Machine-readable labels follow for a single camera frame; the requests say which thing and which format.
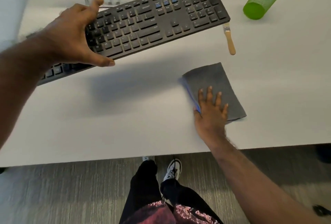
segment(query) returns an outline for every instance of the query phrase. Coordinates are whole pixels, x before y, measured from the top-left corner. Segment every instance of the gray cloth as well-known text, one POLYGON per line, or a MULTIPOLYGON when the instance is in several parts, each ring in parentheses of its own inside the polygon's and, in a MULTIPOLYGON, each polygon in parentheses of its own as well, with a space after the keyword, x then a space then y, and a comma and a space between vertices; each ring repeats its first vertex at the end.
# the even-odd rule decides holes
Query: gray cloth
POLYGON ((206 96, 207 88, 212 86, 214 95, 213 101, 215 101, 216 94, 222 92, 222 106, 226 103, 229 104, 228 122, 246 117, 245 110, 234 94, 221 63, 188 71, 183 75, 183 79, 199 112, 201 112, 201 110, 198 104, 198 91, 200 88, 203 88, 204 95, 206 96))

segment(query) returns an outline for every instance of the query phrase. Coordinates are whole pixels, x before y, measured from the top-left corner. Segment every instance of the forearm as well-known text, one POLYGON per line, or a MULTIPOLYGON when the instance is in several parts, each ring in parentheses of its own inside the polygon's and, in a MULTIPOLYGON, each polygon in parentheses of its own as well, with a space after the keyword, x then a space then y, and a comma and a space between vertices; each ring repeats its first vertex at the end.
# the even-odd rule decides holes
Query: forearm
POLYGON ((251 223, 320 223, 317 216, 287 195, 226 138, 217 143, 211 147, 212 154, 251 223))
POLYGON ((52 66, 48 54, 38 38, 21 42, 0 54, 0 148, 37 82, 52 66))

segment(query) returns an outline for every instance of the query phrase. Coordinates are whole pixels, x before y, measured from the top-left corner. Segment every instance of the pant leg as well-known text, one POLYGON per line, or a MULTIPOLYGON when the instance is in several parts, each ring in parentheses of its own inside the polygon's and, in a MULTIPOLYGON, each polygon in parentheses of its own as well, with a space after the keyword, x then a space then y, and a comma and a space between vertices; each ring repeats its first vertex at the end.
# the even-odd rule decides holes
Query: pant leg
POLYGON ((156 180, 158 167, 153 160, 144 161, 132 177, 130 191, 119 224, 132 216, 140 208, 162 200, 159 183, 156 180))
POLYGON ((213 217, 220 224, 223 223, 217 214, 214 213, 208 204, 194 190, 180 185, 175 179, 168 179, 162 182, 161 193, 165 199, 170 200, 173 206, 180 204, 192 207, 195 210, 199 210, 200 212, 213 217))

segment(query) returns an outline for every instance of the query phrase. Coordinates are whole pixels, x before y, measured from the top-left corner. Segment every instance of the person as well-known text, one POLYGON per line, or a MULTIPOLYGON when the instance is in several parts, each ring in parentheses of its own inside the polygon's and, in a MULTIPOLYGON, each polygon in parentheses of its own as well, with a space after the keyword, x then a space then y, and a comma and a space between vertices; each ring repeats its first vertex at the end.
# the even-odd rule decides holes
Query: person
MULTIPOLYGON (((85 39, 85 26, 96 19, 102 3, 103 0, 93 0, 90 6, 75 4, 39 33, 0 54, 0 147, 37 82, 52 65, 115 65, 112 59, 91 51, 85 39)), ((225 132, 231 105, 221 106, 221 93, 213 103, 212 87, 208 88, 206 98, 200 90, 199 104, 201 113, 194 110, 196 130, 251 223, 320 223, 312 211, 293 200, 231 144, 225 132)), ((152 159, 145 158, 131 180, 121 224, 222 223, 196 192, 180 185, 181 171, 180 161, 174 159, 159 189, 157 166, 152 159), (172 206, 163 201, 161 193, 172 206)))

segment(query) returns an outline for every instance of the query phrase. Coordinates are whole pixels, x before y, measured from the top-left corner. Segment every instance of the keyboard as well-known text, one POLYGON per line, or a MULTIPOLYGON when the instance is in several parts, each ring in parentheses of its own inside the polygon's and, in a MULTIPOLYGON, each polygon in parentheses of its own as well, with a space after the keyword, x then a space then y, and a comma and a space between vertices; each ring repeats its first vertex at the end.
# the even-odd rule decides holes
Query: keyboard
MULTIPOLYGON (((92 51, 116 60, 229 21, 221 0, 135 0, 99 12, 85 34, 92 51)), ((59 63, 38 85, 92 67, 59 63)))

